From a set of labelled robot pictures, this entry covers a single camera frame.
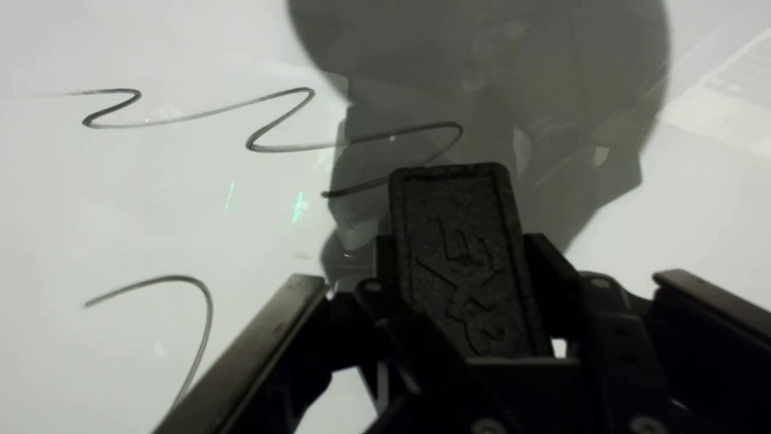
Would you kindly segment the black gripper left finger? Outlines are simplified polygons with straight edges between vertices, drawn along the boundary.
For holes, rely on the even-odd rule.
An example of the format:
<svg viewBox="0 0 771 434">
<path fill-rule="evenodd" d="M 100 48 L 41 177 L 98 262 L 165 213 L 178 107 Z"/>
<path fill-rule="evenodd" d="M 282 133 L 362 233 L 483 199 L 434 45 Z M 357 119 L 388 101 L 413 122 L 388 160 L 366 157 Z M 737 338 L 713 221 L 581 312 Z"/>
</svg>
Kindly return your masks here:
<svg viewBox="0 0 771 434">
<path fill-rule="evenodd" d="M 324 291 L 323 278 L 292 275 L 154 434 L 233 434 L 289 342 L 324 301 Z"/>
</svg>

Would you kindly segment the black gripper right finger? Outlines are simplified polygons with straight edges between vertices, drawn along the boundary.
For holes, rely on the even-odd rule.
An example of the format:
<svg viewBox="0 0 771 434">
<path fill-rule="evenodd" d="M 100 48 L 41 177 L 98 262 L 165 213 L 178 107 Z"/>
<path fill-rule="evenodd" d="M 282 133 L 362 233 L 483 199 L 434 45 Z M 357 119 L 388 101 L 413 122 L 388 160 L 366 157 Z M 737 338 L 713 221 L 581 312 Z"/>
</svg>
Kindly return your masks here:
<svg viewBox="0 0 771 434">
<path fill-rule="evenodd" d="M 771 313 L 766 309 L 687 269 L 663 269 L 652 280 L 657 283 L 654 298 L 660 304 L 682 301 L 704 318 L 727 321 L 760 342 L 771 339 Z"/>
</svg>

